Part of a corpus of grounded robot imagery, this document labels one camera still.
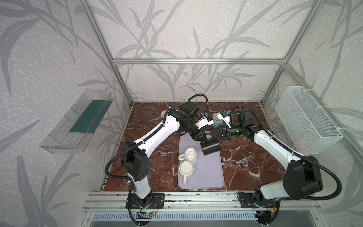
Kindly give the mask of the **dark green mug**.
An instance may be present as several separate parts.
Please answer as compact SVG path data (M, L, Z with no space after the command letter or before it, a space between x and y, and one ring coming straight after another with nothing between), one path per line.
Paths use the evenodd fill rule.
M167 114L168 114L168 110L164 110L161 112L160 116L164 120L167 117Z

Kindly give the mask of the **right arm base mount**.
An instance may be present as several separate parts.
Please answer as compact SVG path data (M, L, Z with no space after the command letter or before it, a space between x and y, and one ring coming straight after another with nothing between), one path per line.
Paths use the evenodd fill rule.
M237 199L241 208L274 209L277 206L276 199L267 200L259 193L237 192Z

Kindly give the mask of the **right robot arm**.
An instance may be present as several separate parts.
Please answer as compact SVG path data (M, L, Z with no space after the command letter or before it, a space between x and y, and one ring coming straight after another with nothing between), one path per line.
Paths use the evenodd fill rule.
M273 135L257 115L250 109L240 106L238 124L233 123L232 111L217 115L223 124L211 132L213 138L231 140L233 136L244 136L264 148L285 169L283 180L268 183L255 189L256 200L300 200L325 201L336 198L342 192L341 180L329 169L319 164L313 156L305 156L293 150ZM336 182L333 193L315 196L323 190L321 172L330 175Z

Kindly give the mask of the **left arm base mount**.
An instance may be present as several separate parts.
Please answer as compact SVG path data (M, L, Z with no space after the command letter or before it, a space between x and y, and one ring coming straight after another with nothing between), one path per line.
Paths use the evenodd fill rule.
M141 199L135 193L131 193L126 201L127 209L162 209L164 207L165 194L150 193L146 198Z

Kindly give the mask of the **black enamel mug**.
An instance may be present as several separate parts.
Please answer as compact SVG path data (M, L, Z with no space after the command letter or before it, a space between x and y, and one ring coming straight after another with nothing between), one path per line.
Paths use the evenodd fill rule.
M204 156L219 152L221 150L220 142L217 138L201 142L200 145Z

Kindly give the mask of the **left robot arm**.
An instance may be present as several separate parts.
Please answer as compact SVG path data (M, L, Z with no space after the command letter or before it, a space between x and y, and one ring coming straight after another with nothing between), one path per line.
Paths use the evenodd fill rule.
M128 180L139 199L150 198L152 192L147 175L150 171L149 157L153 151L180 128L189 133L194 141L203 144L208 140L205 132L201 129L202 127L193 122L193 117L199 108L192 102L192 99L198 96L205 98L206 109L204 113L207 113L209 100L206 95L201 93L193 95L179 107L168 108L164 113L162 122L143 137L134 142L126 143L124 151L108 161L105 167L105 175L108 178ZM127 173L126 176L117 176L110 173L110 166L118 158L122 159L123 169Z

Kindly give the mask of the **white faceted mug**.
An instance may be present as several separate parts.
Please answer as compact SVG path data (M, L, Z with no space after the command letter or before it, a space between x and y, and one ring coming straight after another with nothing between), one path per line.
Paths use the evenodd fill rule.
M180 161L189 161L193 165L197 162L197 152L194 148L187 148L184 153L178 156Z

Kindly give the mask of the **light blue mug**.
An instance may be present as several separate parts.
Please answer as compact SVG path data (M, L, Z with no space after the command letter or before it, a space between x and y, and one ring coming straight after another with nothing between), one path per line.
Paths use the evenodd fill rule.
M212 119L213 119L213 124L212 124L212 126L214 127L214 128L217 128L217 127L219 127L219 126L221 126L222 124L223 124L223 120L220 120L219 118L218 118L218 115L219 115L220 113L214 113L213 114L213 116L212 116Z

